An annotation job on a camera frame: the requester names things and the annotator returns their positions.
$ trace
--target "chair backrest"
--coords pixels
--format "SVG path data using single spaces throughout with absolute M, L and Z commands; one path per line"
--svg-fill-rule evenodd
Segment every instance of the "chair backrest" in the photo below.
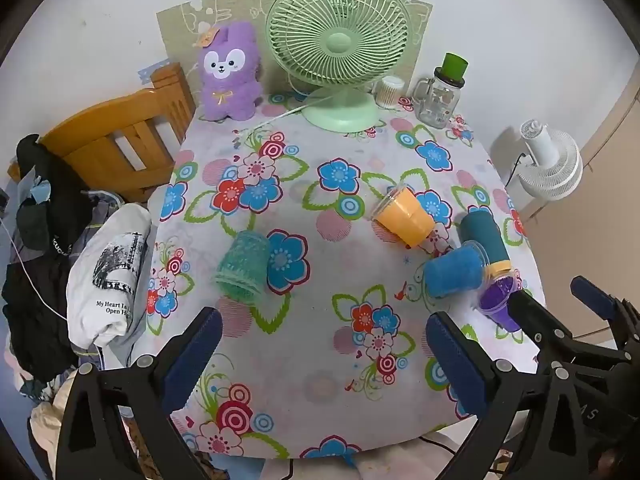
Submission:
M 195 104 L 178 63 L 156 70 L 154 88 L 97 104 L 63 121 L 40 139 L 49 151 L 74 168 L 91 189 L 119 193 L 132 202 L 144 202 L 152 189 L 171 179 L 174 162 L 156 130 L 153 118 L 171 124 L 182 143 Z M 145 165 L 135 170 L 114 140 L 122 132 Z M 9 176 L 20 180 L 17 164 Z

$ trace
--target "floral tablecloth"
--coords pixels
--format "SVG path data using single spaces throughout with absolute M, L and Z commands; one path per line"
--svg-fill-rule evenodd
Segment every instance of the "floral tablecloth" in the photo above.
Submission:
M 401 98 L 357 134 L 326 132 L 298 113 L 251 129 L 299 104 L 271 95 L 244 123 L 205 121 L 198 110 L 177 156 L 134 357 L 157 354 L 204 306 L 222 313 L 222 341 L 172 415 L 192 449 L 348 454 L 465 418 L 425 340 L 436 310 L 492 358 L 536 367 L 533 343 L 473 310 L 475 294 L 434 300 L 423 286 L 424 263 L 458 246 L 456 224 L 482 208 L 500 227 L 518 285 L 544 303 L 518 213 L 465 120 L 431 130 Z M 398 182 L 437 222 L 412 250 L 364 216 Z M 271 245 L 268 290 L 250 306 L 221 297 L 212 280 L 244 229 Z

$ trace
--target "blue tape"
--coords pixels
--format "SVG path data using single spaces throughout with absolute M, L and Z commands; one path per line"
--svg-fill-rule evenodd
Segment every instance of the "blue tape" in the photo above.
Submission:
M 584 276 L 576 276 L 571 280 L 571 293 L 600 316 L 600 319 L 608 321 L 616 317 L 614 300 Z
M 222 316 L 211 309 L 200 329 L 164 377 L 162 412 L 169 415 L 184 407 L 198 378 L 222 338 Z
M 482 417 L 488 408 L 484 380 L 447 327 L 431 316 L 427 320 L 427 343 L 467 413 Z
M 159 68 L 162 68 L 163 66 L 167 66 L 169 63 L 171 63 L 171 60 L 167 58 L 167 59 L 163 59 L 162 61 L 158 61 L 157 63 L 151 66 L 143 68 L 142 70 L 138 70 L 138 76 L 140 76 L 140 81 L 142 82 L 142 84 L 146 85 L 147 83 L 151 83 L 152 73 L 158 70 Z

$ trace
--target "purple plastic cup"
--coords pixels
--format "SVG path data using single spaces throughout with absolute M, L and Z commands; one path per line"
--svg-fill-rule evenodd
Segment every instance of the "purple plastic cup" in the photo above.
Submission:
M 511 293 L 517 289 L 518 280 L 510 270 L 496 278 L 492 278 L 487 288 L 480 295 L 478 310 L 507 332 L 517 332 L 520 327 L 511 319 L 507 310 L 507 300 Z

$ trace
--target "green desk fan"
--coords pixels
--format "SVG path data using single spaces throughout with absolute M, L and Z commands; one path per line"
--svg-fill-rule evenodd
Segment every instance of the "green desk fan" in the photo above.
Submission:
M 304 117 L 350 133 L 378 122 L 373 97 L 357 87 L 398 63 L 411 25 L 401 0 L 276 0 L 266 37 L 284 70 L 323 87 L 307 97 Z

